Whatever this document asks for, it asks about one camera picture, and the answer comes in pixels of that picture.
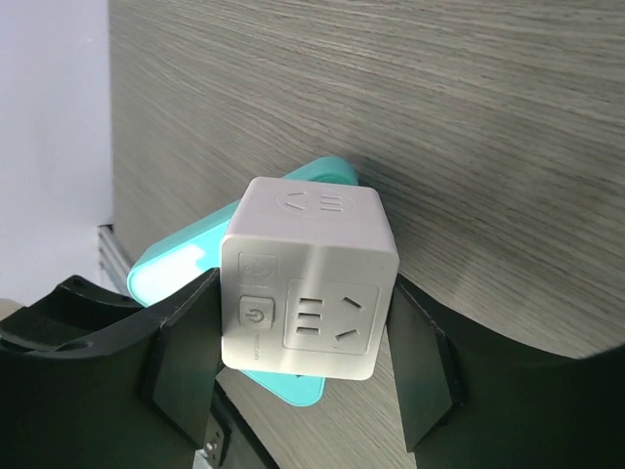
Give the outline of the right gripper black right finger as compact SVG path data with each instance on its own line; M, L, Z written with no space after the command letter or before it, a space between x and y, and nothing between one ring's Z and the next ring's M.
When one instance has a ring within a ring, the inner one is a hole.
M624 350L530 347L399 282L389 345L407 450L420 468L620 468Z

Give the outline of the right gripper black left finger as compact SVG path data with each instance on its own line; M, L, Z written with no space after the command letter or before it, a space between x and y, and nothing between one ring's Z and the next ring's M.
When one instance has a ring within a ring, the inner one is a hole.
M148 307L70 277L1 322L1 464L189 468L219 360L217 270Z

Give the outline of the teal triangular socket base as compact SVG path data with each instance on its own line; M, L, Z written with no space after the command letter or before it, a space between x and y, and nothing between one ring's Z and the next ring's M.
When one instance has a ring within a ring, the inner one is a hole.
M338 156L320 157L284 176L287 180L356 186L354 168ZM236 200L150 246L127 275L130 296L151 306L206 271L220 266L220 244L239 202ZM315 405L326 379L260 371L245 376L292 406Z

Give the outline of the white cube socket plug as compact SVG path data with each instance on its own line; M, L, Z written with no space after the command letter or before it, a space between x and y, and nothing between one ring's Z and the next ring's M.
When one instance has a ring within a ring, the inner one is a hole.
M375 190L258 177L229 222L220 261L226 366L372 376L399 267Z

